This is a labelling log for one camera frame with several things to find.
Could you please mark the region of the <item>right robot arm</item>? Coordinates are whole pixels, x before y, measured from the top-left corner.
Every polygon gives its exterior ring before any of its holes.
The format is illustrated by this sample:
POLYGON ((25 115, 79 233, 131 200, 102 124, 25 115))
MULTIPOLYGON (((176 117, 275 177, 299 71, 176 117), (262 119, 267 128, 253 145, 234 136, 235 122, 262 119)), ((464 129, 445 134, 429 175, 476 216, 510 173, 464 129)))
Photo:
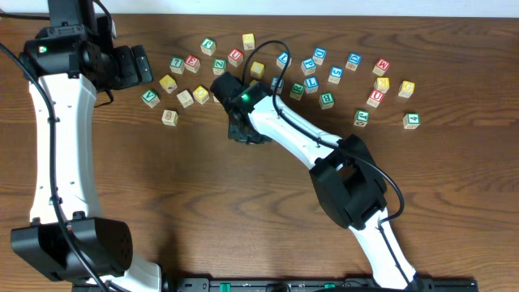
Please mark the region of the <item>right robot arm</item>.
POLYGON ((211 87, 229 116, 229 138, 245 144, 271 141, 308 169, 321 208, 341 228, 350 230, 371 265, 377 286, 421 291, 426 284, 405 258, 390 226, 384 194, 396 183, 374 162, 356 135, 342 139, 320 130, 296 114, 273 90, 250 87, 229 72, 211 87))

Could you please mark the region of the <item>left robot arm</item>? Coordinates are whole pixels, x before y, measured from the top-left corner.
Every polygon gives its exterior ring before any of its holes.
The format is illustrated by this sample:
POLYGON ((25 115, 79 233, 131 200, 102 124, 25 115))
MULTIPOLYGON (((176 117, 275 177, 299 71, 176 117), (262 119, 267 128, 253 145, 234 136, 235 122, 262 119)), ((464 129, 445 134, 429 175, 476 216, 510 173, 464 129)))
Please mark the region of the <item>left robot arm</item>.
POLYGON ((134 252, 128 225, 105 218, 97 195, 97 95, 152 81, 144 47, 115 46, 114 22, 109 12, 96 16, 100 7, 94 0, 49 0, 49 25, 12 56, 34 104, 37 174, 29 224, 11 231, 11 247, 75 291, 166 291, 161 266, 134 252))

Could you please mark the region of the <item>blue 2 block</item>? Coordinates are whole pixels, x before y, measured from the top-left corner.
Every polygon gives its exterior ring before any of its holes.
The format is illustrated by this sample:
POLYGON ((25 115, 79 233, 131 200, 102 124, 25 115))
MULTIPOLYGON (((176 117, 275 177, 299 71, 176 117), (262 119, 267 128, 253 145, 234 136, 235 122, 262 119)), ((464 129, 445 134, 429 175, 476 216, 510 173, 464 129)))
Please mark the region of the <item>blue 2 block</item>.
POLYGON ((274 77, 271 82, 271 90, 276 92, 276 94, 281 95, 284 83, 285 81, 283 79, 274 77))

